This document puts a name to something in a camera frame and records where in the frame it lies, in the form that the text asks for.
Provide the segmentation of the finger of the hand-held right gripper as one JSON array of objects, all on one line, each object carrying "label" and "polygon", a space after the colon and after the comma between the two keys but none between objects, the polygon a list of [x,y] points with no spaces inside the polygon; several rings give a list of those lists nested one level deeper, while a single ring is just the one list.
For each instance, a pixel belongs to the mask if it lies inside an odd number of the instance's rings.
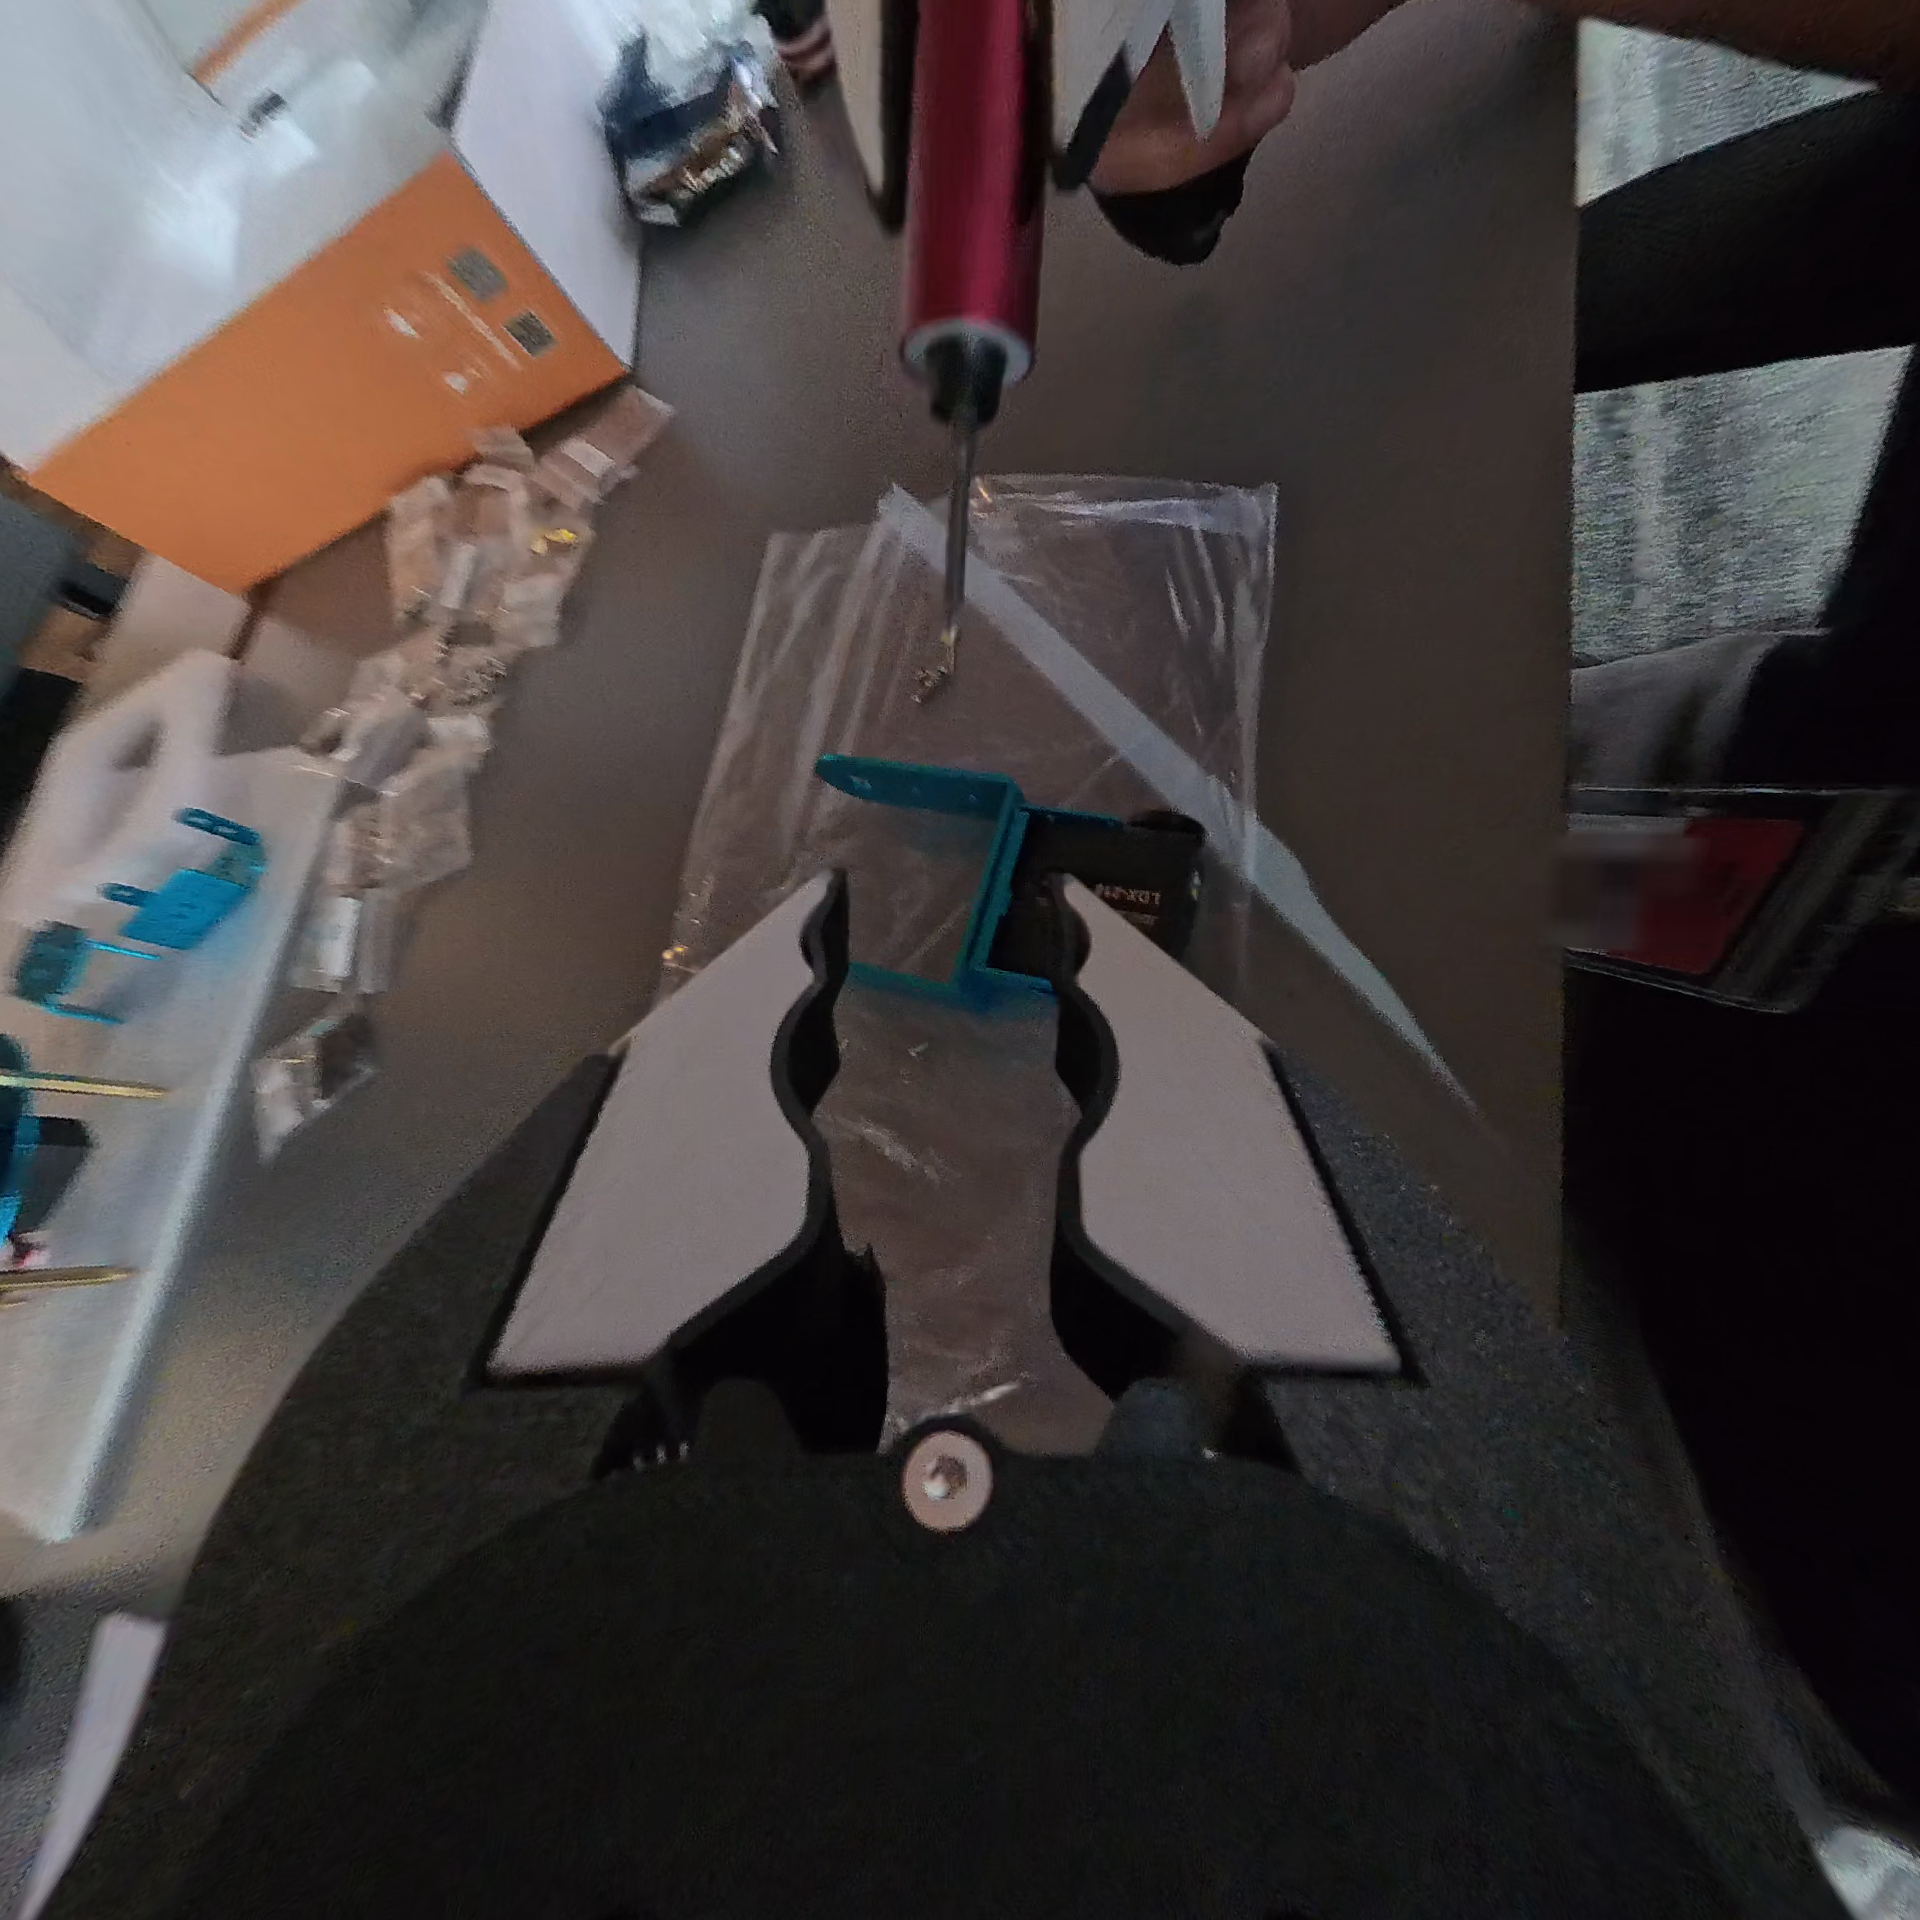
[{"label": "finger of the hand-held right gripper", "polygon": [[841,101],[869,198],[885,231],[904,223],[908,3],[830,3]]},{"label": "finger of the hand-held right gripper", "polygon": [[1048,3],[1048,163],[1089,168],[1135,79],[1143,3]]}]

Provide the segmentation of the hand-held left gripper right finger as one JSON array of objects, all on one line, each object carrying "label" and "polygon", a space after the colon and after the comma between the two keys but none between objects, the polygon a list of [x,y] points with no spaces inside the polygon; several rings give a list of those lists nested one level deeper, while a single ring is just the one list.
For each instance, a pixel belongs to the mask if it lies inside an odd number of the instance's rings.
[{"label": "hand-held left gripper right finger", "polygon": [[1402,1374],[1278,1052],[1081,880],[1056,880],[1056,1072],[1076,1108],[1054,1328],[1082,1374]]}]

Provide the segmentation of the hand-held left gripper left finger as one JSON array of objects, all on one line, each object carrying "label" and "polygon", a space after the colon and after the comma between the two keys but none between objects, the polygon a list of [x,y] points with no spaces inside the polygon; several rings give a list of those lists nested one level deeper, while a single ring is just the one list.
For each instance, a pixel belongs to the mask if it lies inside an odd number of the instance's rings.
[{"label": "hand-held left gripper left finger", "polygon": [[824,1246],[848,878],[820,870],[636,1024],[484,1346],[486,1379],[616,1379]]}]

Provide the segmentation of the red electric screwdriver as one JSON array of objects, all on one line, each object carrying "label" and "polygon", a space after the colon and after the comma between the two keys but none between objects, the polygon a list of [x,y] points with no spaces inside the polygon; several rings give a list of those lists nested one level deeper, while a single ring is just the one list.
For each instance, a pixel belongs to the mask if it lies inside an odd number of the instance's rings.
[{"label": "red electric screwdriver", "polygon": [[968,599],[976,448],[1032,368],[1048,48],[1037,4],[919,4],[900,356],[951,442],[942,623]]}]

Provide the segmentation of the black servo motor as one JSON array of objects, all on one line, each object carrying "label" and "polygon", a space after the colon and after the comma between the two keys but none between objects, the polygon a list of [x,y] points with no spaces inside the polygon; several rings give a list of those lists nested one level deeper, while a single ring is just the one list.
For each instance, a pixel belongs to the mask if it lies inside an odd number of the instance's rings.
[{"label": "black servo motor", "polygon": [[1029,807],[1009,891],[988,964],[1048,983],[1058,963],[1054,876],[1079,880],[1162,952],[1186,960],[1201,896],[1204,828],[1154,807],[1124,821],[1060,807]]}]

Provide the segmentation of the blue metal servo bracket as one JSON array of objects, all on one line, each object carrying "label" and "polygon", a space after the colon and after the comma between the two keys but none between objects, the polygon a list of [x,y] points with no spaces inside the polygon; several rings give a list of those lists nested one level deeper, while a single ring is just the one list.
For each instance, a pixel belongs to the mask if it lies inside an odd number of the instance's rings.
[{"label": "blue metal servo bracket", "polygon": [[1037,805],[999,773],[848,751],[818,756],[812,773],[839,797],[885,811],[904,845],[958,864],[951,884],[964,912],[942,971],[873,960],[850,968],[861,987],[954,1011],[1048,998],[1060,964],[1048,878],[1100,867],[1135,832],[1109,811]]}]

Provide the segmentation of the grey desk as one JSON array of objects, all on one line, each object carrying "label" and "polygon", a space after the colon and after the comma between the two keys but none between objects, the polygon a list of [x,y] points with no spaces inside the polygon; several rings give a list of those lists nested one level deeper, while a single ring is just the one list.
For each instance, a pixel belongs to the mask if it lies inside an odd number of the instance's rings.
[{"label": "grey desk", "polygon": [[[76,1543],[4,1526],[36,1662],[6,1741],[4,1916],[96,1618],[172,1610],[288,1374],[493,1141],[641,1012],[766,540],[945,479],[896,360],[896,242],[836,101],[784,128],[772,179],[644,247],[637,380],[673,420],[599,518],[569,638],[513,677],[472,864],[412,918],[373,1079],[270,1166],[239,1110],[108,1522]],[[1572,179],[1569,32],[1513,4],[1412,4],[1303,76],[1204,268],[1143,261],[1082,197],[1052,203],[1040,358],[980,459],[1278,487],[1256,807],[1479,1112],[1266,914],[1248,1006],[1546,1312]]]}]

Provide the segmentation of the person's right hand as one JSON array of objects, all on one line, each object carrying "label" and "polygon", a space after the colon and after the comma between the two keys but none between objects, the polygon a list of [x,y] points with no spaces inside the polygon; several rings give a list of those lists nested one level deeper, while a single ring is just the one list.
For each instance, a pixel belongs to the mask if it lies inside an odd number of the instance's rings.
[{"label": "person's right hand", "polygon": [[1223,106],[1192,128],[1176,58],[1161,44],[1117,112],[1094,163],[1101,197],[1156,195],[1245,158],[1287,118],[1297,76],[1337,58],[1400,3],[1229,3]]}]

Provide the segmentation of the bag of blue parts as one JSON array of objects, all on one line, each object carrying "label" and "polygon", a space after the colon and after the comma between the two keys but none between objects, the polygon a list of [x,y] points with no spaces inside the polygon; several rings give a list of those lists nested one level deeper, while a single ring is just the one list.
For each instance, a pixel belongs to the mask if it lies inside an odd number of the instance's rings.
[{"label": "bag of blue parts", "polygon": [[677,53],[633,35],[599,101],[615,190],[637,229],[696,223],[778,158],[777,58],[750,16]]}]

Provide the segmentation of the clear plastic bag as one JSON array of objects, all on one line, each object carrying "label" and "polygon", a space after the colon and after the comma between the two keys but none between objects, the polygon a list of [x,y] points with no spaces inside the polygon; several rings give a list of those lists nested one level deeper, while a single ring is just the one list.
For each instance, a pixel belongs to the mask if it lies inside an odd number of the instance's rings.
[{"label": "clear plastic bag", "polygon": [[[661,991],[824,868],[848,878],[852,960],[932,974],[952,957],[958,864],[904,845],[885,811],[812,773],[848,751],[1008,774],[1047,807],[1176,810],[1224,829],[1228,851],[1201,867],[1191,955],[1231,997],[1252,907],[1234,855],[1256,787],[1271,490],[976,484],[958,671],[913,703],[942,613],[942,533],[940,503],[892,487],[866,523],[768,538]],[[1048,1324],[1052,1212],[1076,1117],[1054,1069],[1054,998],[968,1012],[850,979],[833,1031],[841,1069],[816,1123],[842,1236],[887,1286],[881,1438],[966,1412],[1012,1446],[1076,1448],[1101,1408]]]}]

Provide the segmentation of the white foam sheet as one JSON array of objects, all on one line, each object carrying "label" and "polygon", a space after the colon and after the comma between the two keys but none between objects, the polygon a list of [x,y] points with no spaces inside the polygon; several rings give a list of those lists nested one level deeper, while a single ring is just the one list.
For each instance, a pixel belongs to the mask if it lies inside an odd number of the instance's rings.
[{"label": "white foam sheet", "polygon": [[270,851],[260,884],[191,950],[157,950],[137,1012],[119,1027],[46,1015],[12,995],[14,960],[44,920],[120,938],[122,904],[20,920],[4,904],[4,1037],[30,1072],[157,1095],[32,1098],[36,1120],[76,1120],[86,1150],[48,1215],[16,1230],[32,1264],[4,1276],[2,1506],[46,1543],[97,1524],[109,1460],[127,1427],[216,1150],[249,1091],[260,1027],[279,995],[333,799],[294,746],[231,743],[236,663],[216,814]]}]

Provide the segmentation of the clear badge holder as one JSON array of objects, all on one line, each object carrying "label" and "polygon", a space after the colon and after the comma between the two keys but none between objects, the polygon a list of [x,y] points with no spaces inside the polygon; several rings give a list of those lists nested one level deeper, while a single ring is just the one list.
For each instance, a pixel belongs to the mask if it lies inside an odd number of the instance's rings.
[{"label": "clear badge holder", "polygon": [[1914,859],[1911,787],[1572,783],[1551,934],[1572,971],[1790,1015],[1914,924]]}]

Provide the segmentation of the orange and white cardboard box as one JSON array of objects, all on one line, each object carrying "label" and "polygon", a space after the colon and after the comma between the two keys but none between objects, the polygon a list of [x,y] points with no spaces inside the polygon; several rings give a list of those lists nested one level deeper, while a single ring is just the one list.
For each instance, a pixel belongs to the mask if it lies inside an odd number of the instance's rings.
[{"label": "orange and white cardboard box", "polygon": [[245,590],[622,380],[606,4],[2,6],[2,446]]}]

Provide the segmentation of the pile of small screw bags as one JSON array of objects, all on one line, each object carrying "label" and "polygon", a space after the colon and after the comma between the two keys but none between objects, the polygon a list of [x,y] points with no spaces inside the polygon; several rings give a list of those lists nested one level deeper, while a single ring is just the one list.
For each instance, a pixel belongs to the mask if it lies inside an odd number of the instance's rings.
[{"label": "pile of small screw bags", "polygon": [[252,1062],[260,1160],[373,1079],[373,1015],[416,909],[472,864],[472,783],[496,715],[516,671],[560,644],[594,520],[672,418],[618,382],[542,450],[504,426],[478,429],[466,466],[383,510],[389,636],[327,663],[338,685],[297,738],[333,794],[286,968],[316,1012]]}]

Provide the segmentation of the white foam piece with cutout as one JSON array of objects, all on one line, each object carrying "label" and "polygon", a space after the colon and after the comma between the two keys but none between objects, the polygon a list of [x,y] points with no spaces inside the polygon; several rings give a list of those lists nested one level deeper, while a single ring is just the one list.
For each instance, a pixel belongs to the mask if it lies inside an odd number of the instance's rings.
[{"label": "white foam piece with cutout", "polygon": [[63,920],[111,884],[151,888],[202,847],[180,811],[226,799],[232,678],[231,658],[189,652],[58,734],[6,855],[16,920]]}]

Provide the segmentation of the white instruction booklet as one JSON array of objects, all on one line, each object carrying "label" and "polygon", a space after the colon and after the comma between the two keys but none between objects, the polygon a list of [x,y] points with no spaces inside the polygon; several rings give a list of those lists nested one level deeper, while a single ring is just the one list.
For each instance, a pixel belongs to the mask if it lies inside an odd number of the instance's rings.
[{"label": "white instruction booklet", "polygon": [[66,1867],[77,1859],[127,1750],[165,1642],[167,1622],[151,1616],[109,1613],[96,1622],[63,1739],[53,1810],[16,1918],[41,1918]]}]

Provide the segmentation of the small blue metal bracket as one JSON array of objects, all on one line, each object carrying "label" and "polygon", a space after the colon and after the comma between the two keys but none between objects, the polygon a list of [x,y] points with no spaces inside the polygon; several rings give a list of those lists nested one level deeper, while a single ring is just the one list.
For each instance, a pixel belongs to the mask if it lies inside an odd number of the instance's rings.
[{"label": "small blue metal bracket", "polygon": [[12,995],[68,1022],[119,1027],[135,1018],[160,952],[72,920],[34,926],[14,960]]},{"label": "small blue metal bracket", "polygon": [[126,944],[165,952],[201,946],[252,898],[270,868],[266,843],[245,822],[202,807],[180,807],[175,826],[212,839],[214,855],[201,867],[175,868],[151,888],[120,880],[101,887],[102,901],[127,909],[119,934]]}]

